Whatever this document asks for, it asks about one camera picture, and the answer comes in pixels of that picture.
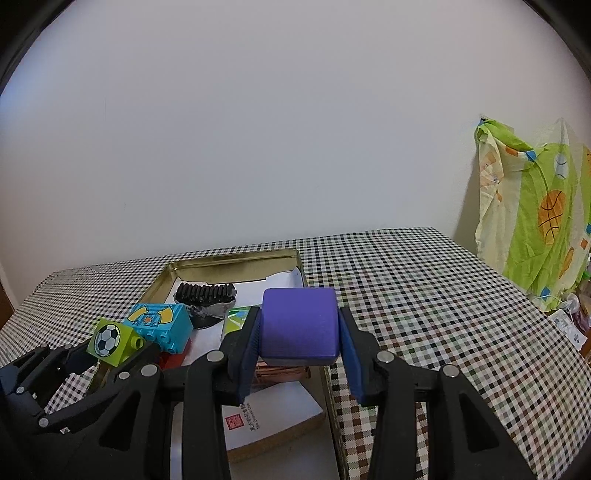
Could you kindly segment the white note pad block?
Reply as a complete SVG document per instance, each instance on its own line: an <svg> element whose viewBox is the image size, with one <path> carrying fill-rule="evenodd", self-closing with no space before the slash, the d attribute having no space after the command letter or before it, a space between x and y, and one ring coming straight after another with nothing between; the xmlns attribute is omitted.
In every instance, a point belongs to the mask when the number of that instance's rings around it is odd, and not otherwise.
<svg viewBox="0 0 591 480"><path fill-rule="evenodd" d="M238 463L317 429L325 411L300 382L287 382L222 407L222 420L228 461Z"/></svg>

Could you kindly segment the red toy building block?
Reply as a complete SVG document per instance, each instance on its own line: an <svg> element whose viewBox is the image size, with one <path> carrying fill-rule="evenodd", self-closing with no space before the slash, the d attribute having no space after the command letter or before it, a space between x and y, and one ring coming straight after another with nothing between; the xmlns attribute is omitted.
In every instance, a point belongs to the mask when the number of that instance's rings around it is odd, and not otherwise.
<svg viewBox="0 0 591 480"><path fill-rule="evenodd" d="M169 369L175 369L178 368L182 365L185 357L187 356L188 352L190 351L190 346L191 346L191 340L188 340L184 350L181 353L168 353L168 352L163 352L158 360L158 366L160 367L161 370L165 371L165 370L169 370Z"/></svg>

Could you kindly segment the purple cube block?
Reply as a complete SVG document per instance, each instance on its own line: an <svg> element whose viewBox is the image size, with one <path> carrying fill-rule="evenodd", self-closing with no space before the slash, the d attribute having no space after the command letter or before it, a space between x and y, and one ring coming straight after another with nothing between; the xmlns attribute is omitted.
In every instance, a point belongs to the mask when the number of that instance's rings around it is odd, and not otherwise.
<svg viewBox="0 0 591 480"><path fill-rule="evenodd" d="M339 357L332 288L273 288L263 294L259 355L273 366L325 366Z"/></svg>

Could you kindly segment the checkered tablecloth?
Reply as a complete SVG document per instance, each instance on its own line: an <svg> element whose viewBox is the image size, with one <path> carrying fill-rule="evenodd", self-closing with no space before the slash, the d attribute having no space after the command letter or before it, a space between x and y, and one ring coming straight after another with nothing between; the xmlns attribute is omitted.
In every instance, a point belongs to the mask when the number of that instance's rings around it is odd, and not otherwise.
<svg viewBox="0 0 591 480"><path fill-rule="evenodd" d="M457 365L494 409L540 479L561 477L590 435L590 369L510 281L432 227L276 241L312 287L332 287L360 328L412 365ZM169 256L57 271L1 331L1 360L86 340L120 320Z"/></svg>

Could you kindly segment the green patterned hanging cloth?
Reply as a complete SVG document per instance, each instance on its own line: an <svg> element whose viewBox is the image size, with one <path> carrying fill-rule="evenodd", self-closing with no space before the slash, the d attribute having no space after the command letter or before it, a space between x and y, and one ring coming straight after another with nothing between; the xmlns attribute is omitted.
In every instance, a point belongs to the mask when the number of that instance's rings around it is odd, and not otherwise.
<svg viewBox="0 0 591 480"><path fill-rule="evenodd" d="M589 261L590 150L562 119L535 145L483 119L475 143L477 255L540 310L554 310Z"/></svg>

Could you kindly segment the green floss pick box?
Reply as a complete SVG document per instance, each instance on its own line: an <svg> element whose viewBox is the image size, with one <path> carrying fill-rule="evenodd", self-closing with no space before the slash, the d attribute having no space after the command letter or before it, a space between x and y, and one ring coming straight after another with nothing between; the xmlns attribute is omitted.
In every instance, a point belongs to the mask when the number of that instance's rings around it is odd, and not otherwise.
<svg viewBox="0 0 591 480"><path fill-rule="evenodd" d="M242 306L228 310L222 325L221 341L224 341L228 334L242 330L245 324L256 326L256 322L259 320L259 312L259 305Z"/></svg>

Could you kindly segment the brown wooden door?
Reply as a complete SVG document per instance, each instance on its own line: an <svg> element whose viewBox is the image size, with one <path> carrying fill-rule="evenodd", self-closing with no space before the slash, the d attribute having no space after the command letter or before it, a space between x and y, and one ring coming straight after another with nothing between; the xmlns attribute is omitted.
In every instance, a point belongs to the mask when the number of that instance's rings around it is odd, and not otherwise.
<svg viewBox="0 0 591 480"><path fill-rule="evenodd" d="M3 327L15 312L13 295L3 266L0 266L0 327Z"/></svg>

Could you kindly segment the blue toy building block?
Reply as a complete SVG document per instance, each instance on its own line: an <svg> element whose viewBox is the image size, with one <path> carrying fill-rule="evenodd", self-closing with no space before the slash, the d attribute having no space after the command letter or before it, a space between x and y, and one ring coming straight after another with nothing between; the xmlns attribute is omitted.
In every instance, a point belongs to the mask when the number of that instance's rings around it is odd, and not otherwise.
<svg viewBox="0 0 591 480"><path fill-rule="evenodd" d="M143 339L172 355L184 352L193 330L187 309L177 303L137 304L123 323L132 327Z"/></svg>

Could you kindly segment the copper framed card box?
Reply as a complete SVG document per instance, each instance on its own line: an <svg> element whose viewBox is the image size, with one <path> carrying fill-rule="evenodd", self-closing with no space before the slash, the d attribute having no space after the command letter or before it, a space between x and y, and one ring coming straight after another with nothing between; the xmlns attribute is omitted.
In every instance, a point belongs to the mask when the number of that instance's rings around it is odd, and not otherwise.
<svg viewBox="0 0 591 480"><path fill-rule="evenodd" d="M273 366L259 360L256 363L256 370L254 370L252 386L266 388L309 378L311 378L311 369L308 366Z"/></svg>

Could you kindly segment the green soccer toy block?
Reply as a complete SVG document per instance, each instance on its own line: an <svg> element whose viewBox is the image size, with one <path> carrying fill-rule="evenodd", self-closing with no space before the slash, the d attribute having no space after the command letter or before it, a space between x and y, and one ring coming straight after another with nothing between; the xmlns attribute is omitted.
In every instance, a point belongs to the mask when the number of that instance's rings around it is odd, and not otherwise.
<svg viewBox="0 0 591 480"><path fill-rule="evenodd" d="M144 346L145 341L131 326L100 319L86 352L103 363L119 367Z"/></svg>

